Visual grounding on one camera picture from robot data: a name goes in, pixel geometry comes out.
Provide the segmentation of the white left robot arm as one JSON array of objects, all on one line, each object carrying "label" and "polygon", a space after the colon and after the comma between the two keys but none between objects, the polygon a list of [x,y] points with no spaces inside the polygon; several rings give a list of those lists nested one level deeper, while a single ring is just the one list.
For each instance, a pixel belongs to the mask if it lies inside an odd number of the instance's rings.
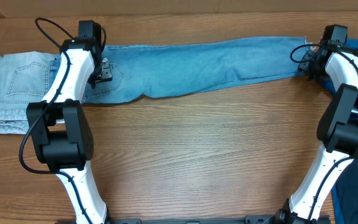
[{"label": "white left robot arm", "polygon": [[65,40],[58,72],[47,94],[26,109],[37,159],[62,182],[76,223],[110,223],[91,170],[94,139],[81,100],[88,80],[101,72],[101,44],[94,38]]}]

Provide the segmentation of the long blue denim jeans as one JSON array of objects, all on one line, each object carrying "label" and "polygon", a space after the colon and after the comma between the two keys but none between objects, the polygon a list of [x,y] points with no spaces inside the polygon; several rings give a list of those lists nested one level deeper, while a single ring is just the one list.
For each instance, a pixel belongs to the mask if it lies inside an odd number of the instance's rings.
[{"label": "long blue denim jeans", "polygon": [[306,37],[248,37],[191,45],[109,45],[113,80],[86,85],[84,103],[167,98],[300,75],[291,51]]}]

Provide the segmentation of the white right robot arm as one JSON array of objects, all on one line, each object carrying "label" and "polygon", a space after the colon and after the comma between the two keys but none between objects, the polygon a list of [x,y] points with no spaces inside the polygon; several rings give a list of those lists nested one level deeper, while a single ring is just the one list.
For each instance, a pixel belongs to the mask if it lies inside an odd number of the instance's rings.
[{"label": "white right robot arm", "polygon": [[321,207],[342,172],[358,159],[358,53],[323,45],[318,52],[335,94],[318,124],[316,157],[272,223],[329,223],[320,216]]}]

